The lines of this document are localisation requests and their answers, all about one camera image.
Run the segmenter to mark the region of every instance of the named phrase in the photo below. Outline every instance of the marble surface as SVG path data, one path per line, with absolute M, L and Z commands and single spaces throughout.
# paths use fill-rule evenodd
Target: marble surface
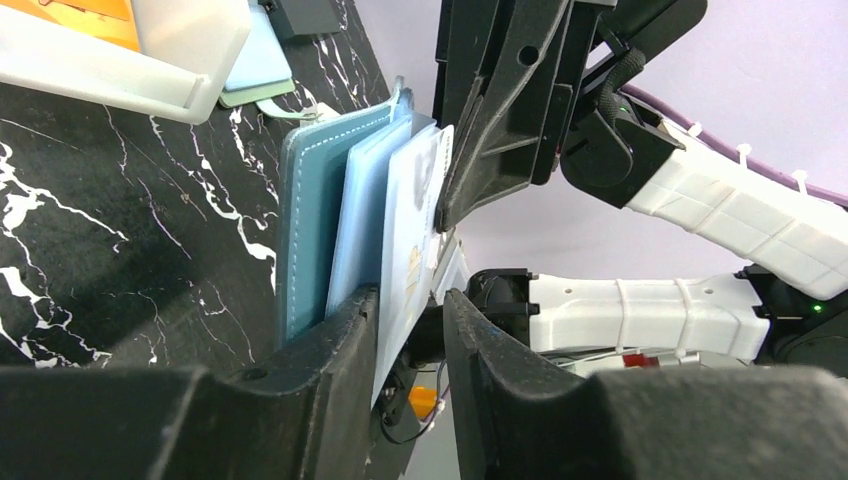
M 286 46 L 297 91 L 339 112 L 388 98 L 352 0 L 343 31 Z M 189 126 L 0 84 L 0 363 L 205 364 L 274 344 L 280 148 L 255 106 Z

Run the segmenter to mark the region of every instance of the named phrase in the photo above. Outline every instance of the wallet stitching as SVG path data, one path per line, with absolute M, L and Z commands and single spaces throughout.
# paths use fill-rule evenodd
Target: wallet stitching
M 300 152 L 300 155 L 298 155 L 298 158 L 297 158 L 297 175 L 296 175 L 297 176 L 297 184 L 295 185 L 295 189 L 297 191 L 297 194 L 295 195 L 295 200 L 294 200 L 294 245 L 293 245 L 293 248 L 292 248 L 292 277 L 294 277 L 292 279 L 292 283 L 291 283 L 291 314 L 292 314 L 292 318 L 294 318 L 294 313 L 295 313 L 295 297 L 296 297 L 296 293 L 297 293 L 297 280 L 298 280 L 298 277 L 297 277 L 297 249 L 298 249 L 298 235 L 299 235 L 298 229 L 300 228 L 300 182 L 301 182 L 301 172 L 303 170 L 303 157 L 306 156 L 306 154 L 310 150 L 312 150 L 313 148 L 320 147 L 321 145 L 324 145 L 326 143 L 329 143 L 329 142 L 338 140 L 340 138 L 343 138 L 343 137 L 350 135 L 351 133 L 354 133 L 358 130 L 362 130 L 363 128 L 370 127 L 371 125 L 374 125 L 375 123 L 382 122 L 383 120 L 389 118 L 390 116 L 391 116 L 391 114 L 380 117 L 380 118 L 373 120 L 369 123 L 366 123 L 364 125 L 360 125 L 360 126 L 353 128 L 353 129 L 350 129 L 350 130 L 348 130 L 344 133 L 340 133 L 340 134 L 333 136 L 333 137 L 330 137 L 330 138 L 325 138 L 324 140 L 321 140 L 320 142 L 317 142 L 313 145 L 310 145 L 310 146 L 304 148 L 303 151 Z

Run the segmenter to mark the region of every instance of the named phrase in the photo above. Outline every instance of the white plastic container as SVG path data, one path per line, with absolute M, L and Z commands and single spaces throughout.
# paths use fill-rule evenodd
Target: white plastic container
M 143 54 L 0 5 L 0 82 L 205 122 L 250 32 L 248 2 L 132 4 Z

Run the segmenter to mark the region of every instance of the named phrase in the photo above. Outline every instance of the teal leather wallet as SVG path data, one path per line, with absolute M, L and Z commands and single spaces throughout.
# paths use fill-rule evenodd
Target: teal leather wallet
M 324 319 L 350 149 L 393 118 L 406 116 L 410 97 L 398 82 L 385 103 L 286 137 L 280 165 L 278 347 Z

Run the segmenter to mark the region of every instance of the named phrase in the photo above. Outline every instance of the white arm segment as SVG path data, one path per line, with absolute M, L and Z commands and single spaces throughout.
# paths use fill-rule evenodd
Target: white arm segment
M 663 348 L 679 356 L 714 352 L 752 360 L 770 323 L 762 302 L 733 275 L 697 280 L 572 280 L 540 275 L 530 282 L 530 349 Z
M 686 149 L 671 155 L 628 208 L 721 245 L 816 299 L 848 289 L 848 213 L 663 125 Z

